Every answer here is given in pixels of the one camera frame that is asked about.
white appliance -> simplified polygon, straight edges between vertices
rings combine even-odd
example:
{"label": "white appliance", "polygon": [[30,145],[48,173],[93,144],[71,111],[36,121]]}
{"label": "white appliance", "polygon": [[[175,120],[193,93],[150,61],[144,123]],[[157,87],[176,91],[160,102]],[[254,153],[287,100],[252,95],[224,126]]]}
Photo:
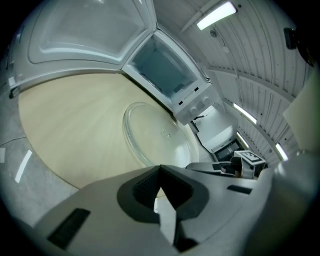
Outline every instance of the white appliance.
{"label": "white appliance", "polygon": [[157,28],[152,0],[45,1],[13,37],[8,67],[11,89],[77,74],[125,72],[183,125],[214,101],[210,80]]}

wall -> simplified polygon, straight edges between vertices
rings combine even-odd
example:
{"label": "wall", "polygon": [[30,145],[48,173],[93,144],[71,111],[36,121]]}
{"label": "wall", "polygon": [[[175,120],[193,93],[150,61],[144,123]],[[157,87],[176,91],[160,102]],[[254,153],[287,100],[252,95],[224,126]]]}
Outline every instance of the wall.
{"label": "wall", "polygon": [[197,133],[199,140],[210,152],[234,136],[238,126],[237,119],[229,113],[224,113],[218,106],[212,108],[204,118],[194,122],[199,130]]}

